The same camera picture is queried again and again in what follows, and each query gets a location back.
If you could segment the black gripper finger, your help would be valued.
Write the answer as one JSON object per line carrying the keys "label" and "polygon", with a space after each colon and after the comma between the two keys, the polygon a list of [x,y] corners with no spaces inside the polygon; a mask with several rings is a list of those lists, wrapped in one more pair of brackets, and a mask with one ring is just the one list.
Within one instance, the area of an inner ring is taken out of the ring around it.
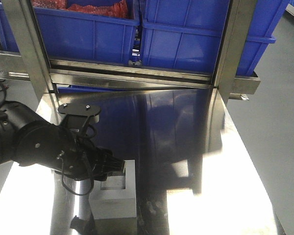
{"label": "black gripper finger", "polygon": [[112,160],[109,162],[109,173],[116,172],[119,174],[125,174],[125,160]]}

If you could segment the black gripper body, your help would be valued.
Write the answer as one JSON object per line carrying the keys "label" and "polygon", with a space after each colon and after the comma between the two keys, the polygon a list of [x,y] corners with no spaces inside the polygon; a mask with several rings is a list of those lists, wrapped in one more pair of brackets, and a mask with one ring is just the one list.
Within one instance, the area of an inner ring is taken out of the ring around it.
{"label": "black gripper body", "polygon": [[113,153],[109,149],[96,147],[91,139],[97,130],[88,125],[90,133],[80,135],[64,126],[54,126],[55,136],[60,140],[57,163],[52,168],[60,174],[74,179],[105,181],[113,172]]}

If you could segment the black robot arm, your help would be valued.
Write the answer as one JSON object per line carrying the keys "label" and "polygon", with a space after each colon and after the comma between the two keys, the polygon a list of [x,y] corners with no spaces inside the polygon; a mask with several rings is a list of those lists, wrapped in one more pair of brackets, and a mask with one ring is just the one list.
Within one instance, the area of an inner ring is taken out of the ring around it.
{"label": "black robot arm", "polygon": [[109,149],[96,147],[92,126],[101,109],[95,105],[63,104],[64,119],[52,124],[16,101],[0,107],[0,165],[14,161],[19,166],[42,165],[68,178],[105,181],[111,172],[123,172],[124,160]]}

